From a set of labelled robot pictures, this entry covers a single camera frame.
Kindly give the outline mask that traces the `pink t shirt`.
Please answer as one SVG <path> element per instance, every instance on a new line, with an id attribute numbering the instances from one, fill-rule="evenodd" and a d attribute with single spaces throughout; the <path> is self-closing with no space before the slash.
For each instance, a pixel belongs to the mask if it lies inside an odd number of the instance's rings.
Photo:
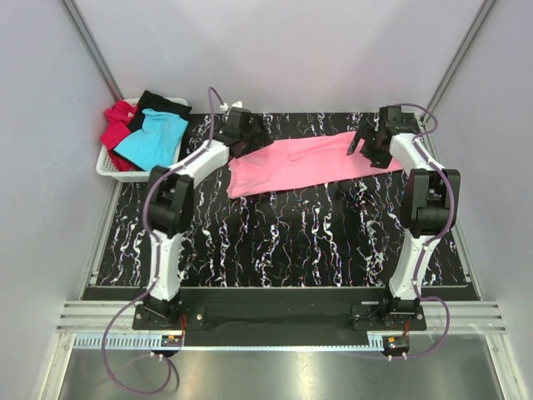
<path id="1" fill-rule="evenodd" d="M 359 152 L 347 153 L 354 132 L 276 140 L 229 162 L 229 198 L 307 188 L 401 170 L 397 160 L 382 169 Z"/>

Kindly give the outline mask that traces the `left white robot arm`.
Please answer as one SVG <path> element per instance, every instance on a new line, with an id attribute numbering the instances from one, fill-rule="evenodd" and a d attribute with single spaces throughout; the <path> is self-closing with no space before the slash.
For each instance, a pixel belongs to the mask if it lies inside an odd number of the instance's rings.
<path id="1" fill-rule="evenodd" d="M 178 257 L 183 235 L 191 226 L 196 187 L 232 159 L 272 143 L 262 117 L 236 103 L 226 111 L 220 131 L 212 132 L 192 154 L 170 167 L 151 170 L 142 211 L 151 244 L 151 266 L 142 305 L 160 329 L 172 329 L 182 320 Z"/>

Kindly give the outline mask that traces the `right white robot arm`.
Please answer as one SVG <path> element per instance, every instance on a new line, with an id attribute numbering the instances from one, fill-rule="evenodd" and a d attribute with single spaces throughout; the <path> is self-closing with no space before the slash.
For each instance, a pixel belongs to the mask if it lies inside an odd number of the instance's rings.
<path id="1" fill-rule="evenodd" d="M 360 122 L 349 155 L 360 152 L 374 168 L 399 162 L 408 181 L 401 203 L 400 224 L 404 241 L 396 266 L 369 320 L 397 330 L 424 318 L 421 286 L 432 253 L 455 225 L 461 175 L 444 168 L 422 145 L 424 132 L 405 104 L 381 107 L 376 122 Z"/>

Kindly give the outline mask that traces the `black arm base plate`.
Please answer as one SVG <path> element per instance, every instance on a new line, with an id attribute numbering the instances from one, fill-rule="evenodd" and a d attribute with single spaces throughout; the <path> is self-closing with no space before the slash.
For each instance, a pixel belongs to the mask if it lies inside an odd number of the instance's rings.
<path id="1" fill-rule="evenodd" d="M 185 329 L 191 347 L 353 346 L 369 342 L 370 332 L 418 333 L 427 329 L 418 302 L 397 311 L 382 288 L 193 288 L 185 287 L 164 309 L 138 304 L 135 330 Z"/>

